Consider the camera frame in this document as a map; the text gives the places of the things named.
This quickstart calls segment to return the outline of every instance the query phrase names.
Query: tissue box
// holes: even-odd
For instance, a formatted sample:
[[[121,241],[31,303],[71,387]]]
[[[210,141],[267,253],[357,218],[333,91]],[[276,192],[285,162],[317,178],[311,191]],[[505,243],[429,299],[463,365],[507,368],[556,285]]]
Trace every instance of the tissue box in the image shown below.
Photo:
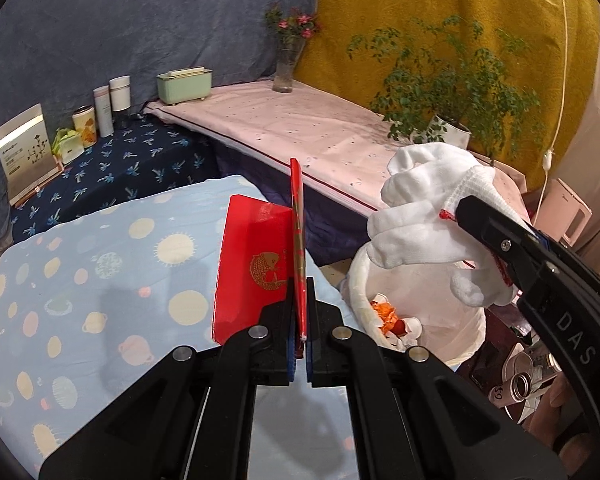
[[[211,72],[209,69],[198,67],[160,74],[157,76],[158,97],[168,105],[204,99],[211,94]]]
[[[82,144],[80,135],[65,137],[58,143],[58,155],[65,165],[83,153],[84,145]]]

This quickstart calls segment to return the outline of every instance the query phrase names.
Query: white cord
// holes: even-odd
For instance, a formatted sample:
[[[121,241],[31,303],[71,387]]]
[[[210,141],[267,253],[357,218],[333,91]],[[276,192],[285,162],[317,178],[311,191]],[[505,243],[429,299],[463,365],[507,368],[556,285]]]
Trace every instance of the white cord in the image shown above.
[[[560,113],[558,114],[558,124],[555,127],[554,139],[551,141],[551,146],[549,147],[549,149],[546,150],[546,152],[544,152],[544,155],[542,156],[542,168],[544,169],[544,184],[542,184],[540,200],[538,201],[538,209],[536,210],[536,214],[532,223],[533,226],[536,225],[536,219],[538,218],[538,213],[540,212],[540,207],[542,206],[542,199],[544,198],[546,184],[549,181],[549,170],[551,169],[555,141],[558,138],[558,132],[560,131],[560,126],[562,124],[562,114],[564,113],[564,96],[567,90],[567,57],[569,53],[569,25],[567,23],[567,3],[565,0],[562,0],[562,15],[564,16],[564,67],[562,70],[562,98],[560,100]]]

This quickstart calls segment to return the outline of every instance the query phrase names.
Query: light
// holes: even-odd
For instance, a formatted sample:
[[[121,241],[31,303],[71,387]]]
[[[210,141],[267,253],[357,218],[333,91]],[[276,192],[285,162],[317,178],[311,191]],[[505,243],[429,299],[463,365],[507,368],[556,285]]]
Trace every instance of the light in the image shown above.
[[[7,144],[9,144],[9,143],[13,142],[15,139],[17,139],[21,134],[23,134],[30,128],[33,128],[36,124],[41,123],[42,119],[43,119],[42,114],[35,116],[33,119],[30,119],[29,121],[22,124],[21,126],[18,126],[10,134],[1,138],[0,139],[0,150],[3,149],[3,147],[6,146]]]

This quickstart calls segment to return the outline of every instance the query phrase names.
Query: gray fabric backdrop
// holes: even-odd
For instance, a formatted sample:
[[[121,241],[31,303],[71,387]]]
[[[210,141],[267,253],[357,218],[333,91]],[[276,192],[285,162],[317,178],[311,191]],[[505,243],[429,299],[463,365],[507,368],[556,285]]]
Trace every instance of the gray fabric backdrop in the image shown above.
[[[0,11],[0,124],[41,103],[52,137],[93,101],[94,88],[119,75],[131,76],[136,107],[156,95],[155,75],[167,70],[209,67],[214,86],[255,80],[274,60],[263,23],[273,1],[8,0]],[[0,168],[2,203],[4,189]]]

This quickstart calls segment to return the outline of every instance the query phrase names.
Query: red packet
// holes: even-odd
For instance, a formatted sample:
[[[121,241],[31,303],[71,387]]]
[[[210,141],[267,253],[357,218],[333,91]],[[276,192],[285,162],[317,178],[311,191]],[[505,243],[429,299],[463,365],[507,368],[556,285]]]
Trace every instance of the red packet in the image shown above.
[[[293,275],[292,210],[243,195],[229,200],[216,284],[212,337],[224,344],[285,299]]]
[[[293,210],[294,286],[298,308],[299,343],[306,341],[306,258],[304,256],[304,191],[302,169],[291,159],[291,209]]]

